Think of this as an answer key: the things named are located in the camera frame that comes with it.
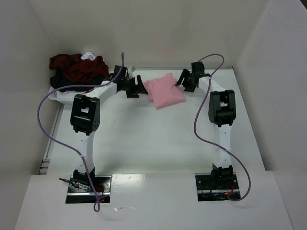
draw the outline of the dark red cloth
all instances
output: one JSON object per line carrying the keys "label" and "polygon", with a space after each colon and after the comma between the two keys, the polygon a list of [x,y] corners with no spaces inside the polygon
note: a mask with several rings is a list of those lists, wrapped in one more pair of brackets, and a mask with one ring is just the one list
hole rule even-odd
{"label": "dark red cloth", "polygon": [[62,70],[63,76],[75,83],[86,83],[95,77],[109,77],[109,67],[104,63],[102,56],[94,61],[82,60],[81,54],[58,54],[50,58],[49,69]]}

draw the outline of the cable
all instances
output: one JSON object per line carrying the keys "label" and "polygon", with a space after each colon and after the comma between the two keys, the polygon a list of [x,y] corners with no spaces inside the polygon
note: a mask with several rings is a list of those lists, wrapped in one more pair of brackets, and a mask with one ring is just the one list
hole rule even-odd
{"label": "cable", "polygon": [[96,192],[96,190],[95,190],[93,181],[92,181],[92,179],[91,179],[91,177],[90,177],[90,173],[89,173],[89,171],[88,171],[87,164],[86,164],[86,161],[85,161],[83,155],[82,155],[76,148],[74,148],[74,147],[72,147],[72,146],[70,146],[70,145],[68,145],[68,144],[65,144],[65,143],[63,143],[63,142],[61,142],[61,141],[59,141],[59,140],[56,140],[55,138],[53,138],[51,135],[49,135],[49,134],[44,130],[44,128],[43,128],[43,126],[42,126],[42,123],[41,123],[41,121],[40,121],[40,108],[42,107],[42,104],[43,104],[43,102],[47,99],[47,97],[49,97],[49,95],[53,94],[53,93],[56,92],[56,91],[64,90],[64,89],[69,89],[69,88],[72,88],[72,87],[104,87],[104,86],[107,86],[107,85],[111,84],[111,83],[114,82],[114,81],[116,80],[116,78],[119,76],[119,74],[120,74],[122,68],[124,67],[124,61],[125,61],[125,55],[124,55],[124,53],[122,52],[122,53],[121,53],[121,67],[120,67],[120,69],[119,69],[117,75],[116,75],[111,81],[109,81],[108,83],[106,83],[106,84],[104,84],[104,85],[69,85],[69,86],[63,86],[63,87],[60,87],[60,88],[57,88],[57,89],[52,90],[52,91],[49,92],[49,93],[42,99],[42,101],[39,103],[38,108],[37,108],[37,113],[36,113],[38,125],[39,125],[40,129],[43,131],[43,133],[44,133],[49,139],[51,139],[52,141],[54,141],[54,142],[56,142],[56,143],[58,143],[58,144],[60,144],[60,145],[65,146],[65,147],[67,147],[67,148],[69,148],[69,149],[71,149],[71,150],[74,150],[74,151],[81,157],[81,159],[82,159],[82,161],[83,161],[83,164],[84,164],[84,167],[85,167],[85,170],[86,170],[87,177],[88,177],[89,182],[90,182],[90,185],[91,185],[91,188],[92,188],[92,190],[93,190],[93,192],[94,192],[94,194],[95,194],[95,197],[96,197],[96,202],[95,202],[95,204],[94,204],[94,211],[95,211],[95,212],[99,212],[99,211],[100,211],[99,196],[98,196],[98,194],[97,194],[97,192]]}
{"label": "cable", "polygon": [[228,183],[229,183],[229,185],[231,186],[231,189],[232,189],[231,192],[233,192],[234,189],[235,189],[234,186],[232,185],[232,183],[230,183],[230,182],[228,182]]}
{"label": "cable", "polygon": [[90,187],[86,187],[86,186],[84,186],[84,185],[78,184],[78,183],[74,182],[72,179],[66,180],[66,179],[59,178],[59,180],[68,183],[69,185],[71,185],[71,186],[74,187],[74,188],[82,189],[82,190],[84,190],[85,192],[90,192],[90,191],[91,191],[91,188],[90,188]]}
{"label": "cable", "polygon": [[229,195],[227,196],[227,198],[228,198],[229,200],[231,200],[231,201],[240,201],[240,200],[243,200],[243,199],[249,194],[249,192],[250,192],[250,187],[251,187],[250,175],[249,175],[249,173],[248,173],[246,167],[244,166],[244,164],[242,163],[242,161],[240,161],[240,159],[239,159],[238,157],[236,157],[234,154],[232,154],[229,150],[225,149],[223,146],[221,146],[221,145],[219,145],[219,144],[216,144],[216,143],[214,143],[214,142],[211,142],[211,141],[208,141],[208,140],[205,140],[205,139],[201,138],[201,137],[198,135],[197,131],[196,131],[196,124],[197,124],[198,117],[199,117],[199,115],[200,115],[200,112],[201,112],[201,109],[202,109],[203,105],[205,104],[205,102],[206,102],[206,100],[207,100],[207,97],[208,97],[208,94],[209,94],[209,91],[210,91],[212,76],[216,73],[217,70],[220,69],[220,67],[221,67],[221,66],[224,64],[224,62],[225,62],[225,58],[224,58],[222,55],[220,55],[220,54],[210,54],[210,55],[207,55],[207,56],[201,58],[201,59],[198,60],[198,61],[202,61],[202,60],[204,60],[205,58],[208,58],[208,57],[211,57],[211,56],[220,56],[220,57],[223,59],[223,61],[222,61],[222,63],[218,66],[218,68],[216,68],[216,69],[213,71],[213,73],[211,74],[211,77],[209,78],[209,85],[208,85],[208,89],[207,89],[206,95],[205,95],[205,97],[204,97],[204,99],[203,99],[203,101],[202,101],[202,103],[201,103],[201,105],[200,105],[200,107],[199,107],[199,109],[198,109],[198,111],[197,111],[197,114],[196,114],[196,116],[195,116],[195,120],[194,120],[194,134],[195,134],[195,136],[196,136],[199,140],[202,140],[202,141],[204,141],[204,142],[206,142],[206,143],[208,143],[208,144],[217,146],[217,147],[219,147],[220,149],[224,150],[225,152],[227,152],[230,156],[232,156],[233,158],[235,158],[235,159],[241,164],[242,168],[244,169],[244,171],[245,171],[245,173],[246,173],[246,176],[248,177],[248,190],[246,191],[245,195],[242,196],[240,199],[232,199],[232,198],[229,197]]}
{"label": "cable", "polygon": [[209,196],[211,195],[211,193],[212,193],[213,184],[214,184],[214,180],[212,180],[212,183],[211,183],[211,188],[210,188],[210,191],[209,191],[209,193],[208,193],[207,197],[209,197]]}

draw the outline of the fabric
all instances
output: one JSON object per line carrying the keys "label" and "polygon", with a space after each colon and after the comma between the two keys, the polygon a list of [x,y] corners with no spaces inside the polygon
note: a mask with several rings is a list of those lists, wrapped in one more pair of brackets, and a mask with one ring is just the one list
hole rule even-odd
{"label": "fabric", "polygon": [[[57,70],[56,74],[50,78],[50,85],[54,88],[60,88],[63,86],[68,86],[68,85],[100,85],[102,81],[104,80],[109,80],[109,78],[105,78],[104,76],[98,76],[94,78],[90,82],[85,82],[85,83],[75,83],[73,81],[67,80],[60,69]],[[77,92],[83,92],[92,89],[92,87],[72,87],[69,89],[64,89],[60,90],[61,92],[66,92],[66,91],[77,91]]]}
{"label": "fabric", "polygon": [[96,58],[96,56],[94,54],[92,54],[91,52],[86,52],[81,57],[82,60],[90,59],[91,61],[94,61],[95,58]]}
{"label": "fabric", "polygon": [[50,58],[50,69],[61,70],[62,75],[75,83],[91,82],[96,77],[109,77],[109,67],[104,63],[102,56],[94,61],[82,60],[81,54],[59,54]]}
{"label": "fabric", "polygon": [[160,109],[169,105],[184,102],[185,96],[181,89],[177,87],[176,79],[173,74],[168,73],[157,79],[143,82],[148,92],[149,100],[153,101],[156,109]]}
{"label": "fabric", "polygon": [[[101,82],[101,85],[102,84],[107,84],[108,82],[109,82],[108,80],[104,80],[103,82]],[[56,92],[53,93],[53,95],[50,95],[49,98],[51,100],[59,99],[59,101],[61,101],[61,99],[68,99],[68,100],[72,100],[73,101],[75,95],[77,95],[77,94],[84,94],[84,95],[86,95],[89,92],[95,92],[95,93],[98,94],[101,90],[102,90],[102,88],[98,87],[98,88],[94,88],[94,89],[91,89],[89,91],[84,91],[84,92],[78,92],[78,91],[60,92],[60,91],[56,91]]]}

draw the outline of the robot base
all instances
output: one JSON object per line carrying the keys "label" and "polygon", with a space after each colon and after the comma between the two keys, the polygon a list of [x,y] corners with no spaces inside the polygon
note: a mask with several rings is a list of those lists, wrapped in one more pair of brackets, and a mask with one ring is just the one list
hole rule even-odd
{"label": "robot base", "polygon": [[229,182],[220,182],[219,184],[212,184],[212,176],[210,173],[196,173],[195,180],[198,201],[228,200],[227,192],[234,192],[231,195],[231,198],[233,199],[241,198],[239,185],[235,174],[233,174],[233,177]]}
{"label": "robot base", "polygon": [[[100,203],[110,203],[110,190],[111,190],[112,176],[95,176],[94,185],[96,191],[101,198]],[[93,190],[88,186],[83,186],[84,189],[75,188],[68,185],[66,204],[82,204],[82,203],[95,203],[96,197]]]}

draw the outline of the black cloth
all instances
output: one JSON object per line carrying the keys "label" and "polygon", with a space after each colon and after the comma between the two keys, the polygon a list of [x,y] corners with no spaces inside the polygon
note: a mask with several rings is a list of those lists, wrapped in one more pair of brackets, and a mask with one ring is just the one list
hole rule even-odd
{"label": "black cloth", "polygon": [[[93,78],[93,80],[91,80],[90,82],[86,82],[86,83],[75,83],[72,82],[68,79],[66,79],[63,74],[62,71],[60,69],[57,70],[56,75],[54,77],[50,78],[50,85],[54,88],[60,88],[63,86],[68,86],[68,85],[100,85],[102,83],[103,80],[109,80],[109,78],[106,78],[104,76],[98,76]],[[61,92],[65,92],[68,90],[73,90],[73,91],[77,91],[77,92],[83,92],[83,91],[87,91],[87,90],[91,90],[93,87],[72,87],[69,89],[64,89],[64,90],[60,90]]]}

